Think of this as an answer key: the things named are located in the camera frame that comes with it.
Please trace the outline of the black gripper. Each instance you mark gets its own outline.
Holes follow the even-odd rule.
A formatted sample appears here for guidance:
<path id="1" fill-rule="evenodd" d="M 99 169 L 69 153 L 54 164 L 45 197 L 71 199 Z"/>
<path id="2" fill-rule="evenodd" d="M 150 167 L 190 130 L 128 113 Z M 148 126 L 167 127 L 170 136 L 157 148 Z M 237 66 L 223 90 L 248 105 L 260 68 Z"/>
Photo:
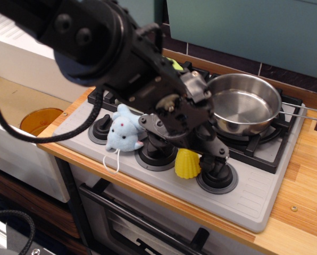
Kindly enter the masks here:
<path id="1" fill-rule="evenodd" d="M 147 124 L 156 134 L 148 134 L 149 156 L 170 156 L 172 145 L 189 149 L 202 155 L 202 176 L 226 177 L 229 149 L 210 123 L 211 93 L 203 79 L 174 69 L 162 55 L 162 41 L 155 23 L 143 28 L 103 26 L 103 87 L 120 102 L 162 122 L 162 127 Z"/>

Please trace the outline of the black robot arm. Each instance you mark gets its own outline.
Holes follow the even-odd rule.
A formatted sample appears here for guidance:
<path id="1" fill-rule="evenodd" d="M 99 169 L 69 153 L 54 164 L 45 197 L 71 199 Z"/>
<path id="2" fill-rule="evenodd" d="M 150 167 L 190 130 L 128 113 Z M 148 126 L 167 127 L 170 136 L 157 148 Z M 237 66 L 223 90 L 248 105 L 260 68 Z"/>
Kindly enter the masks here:
<path id="1" fill-rule="evenodd" d="M 0 1 L 0 13 L 54 51 L 69 81 L 97 89 L 95 107 L 74 131 L 32 138 L 13 130 L 0 111 L 0 125 L 13 137 L 32 143 L 73 138 L 96 119 L 104 91 L 146 114 L 156 115 L 166 131 L 162 138 L 201 154 L 204 176 L 230 177 L 228 148 L 211 127 L 212 95 L 204 81 L 180 74 L 162 55 L 162 30 L 139 27 L 116 1 Z"/>

